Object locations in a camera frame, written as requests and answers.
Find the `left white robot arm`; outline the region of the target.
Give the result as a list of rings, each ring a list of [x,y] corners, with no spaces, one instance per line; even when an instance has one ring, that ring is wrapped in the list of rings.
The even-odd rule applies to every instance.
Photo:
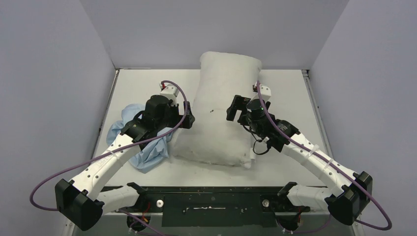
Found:
[[[133,182],[103,191],[106,183],[118,170],[165,128],[189,129],[194,122],[188,101],[184,102],[184,115],[172,99],[153,95],[145,109],[135,115],[109,145],[107,155],[92,162],[70,181],[61,179],[55,185],[57,209],[80,230],[92,228],[102,215],[124,207],[141,211],[147,198]]]

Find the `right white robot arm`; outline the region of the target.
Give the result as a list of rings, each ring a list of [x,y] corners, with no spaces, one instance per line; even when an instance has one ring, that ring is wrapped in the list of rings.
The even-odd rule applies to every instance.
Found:
[[[256,142],[265,143],[284,154],[316,176],[324,187],[309,187],[289,182],[278,192],[279,206],[284,210],[295,207],[328,210],[332,217],[352,225],[370,202],[372,177],[343,167],[313,145],[295,126],[286,120],[265,114],[259,99],[235,95],[226,110],[228,121],[241,111],[238,123],[253,135]]]

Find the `white pillow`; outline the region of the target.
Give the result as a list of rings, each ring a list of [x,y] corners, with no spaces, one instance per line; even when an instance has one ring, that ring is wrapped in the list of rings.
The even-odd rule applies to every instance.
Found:
[[[179,131],[171,155],[249,169],[251,135],[236,121],[227,121],[226,110],[235,95],[253,96],[252,86],[262,63],[253,57],[222,52],[205,52],[200,63],[200,81],[191,107],[195,121],[192,128]]]

